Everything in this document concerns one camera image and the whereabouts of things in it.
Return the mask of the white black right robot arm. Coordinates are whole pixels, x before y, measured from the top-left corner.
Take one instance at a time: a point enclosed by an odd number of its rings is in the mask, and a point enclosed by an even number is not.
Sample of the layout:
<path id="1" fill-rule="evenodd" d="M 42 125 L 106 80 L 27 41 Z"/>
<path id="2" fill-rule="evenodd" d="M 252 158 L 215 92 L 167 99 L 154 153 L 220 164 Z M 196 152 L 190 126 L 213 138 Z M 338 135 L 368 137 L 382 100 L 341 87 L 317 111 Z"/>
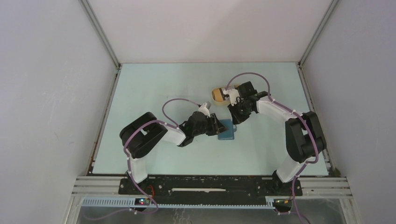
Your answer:
<path id="1" fill-rule="evenodd" d="M 246 121 L 255 112 L 267 115 L 284 126 L 288 155 L 275 171 L 277 179 L 271 183 L 274 193 L 284 195 L 290 189 L 290 181 L 298 177 L 308 164 L 316 163 L 319 153 L 326 148 L 316 113 L 298 113 L 275 101 L 268 92 L 258 92 L 251 82 L 222 92 L 230 101 L 228 109 L 234 125 Z"/>

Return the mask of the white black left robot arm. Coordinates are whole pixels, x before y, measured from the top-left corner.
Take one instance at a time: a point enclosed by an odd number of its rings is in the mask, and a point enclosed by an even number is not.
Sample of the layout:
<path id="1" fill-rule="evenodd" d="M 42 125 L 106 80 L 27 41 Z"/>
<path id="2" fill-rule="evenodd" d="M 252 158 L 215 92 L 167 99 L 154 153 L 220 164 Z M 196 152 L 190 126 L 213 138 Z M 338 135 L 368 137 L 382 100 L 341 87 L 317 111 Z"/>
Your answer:
<path id="1" fill-rule="evenodd" d="M 119 137 L 123 151 L 127 156 L 127 173 L 132 179 L 130 189 L 136 194 L 143 194 L 148 188 L 147 162 L 145 157 L 160 142 L 165 141 L 178 147 L 192 143 L 199 135 L 214 136 L 228 131 L 215 113 L 203 112 L 193 114 L 180 126 L 174 126 L 147 112 L 124 127 Z"/>

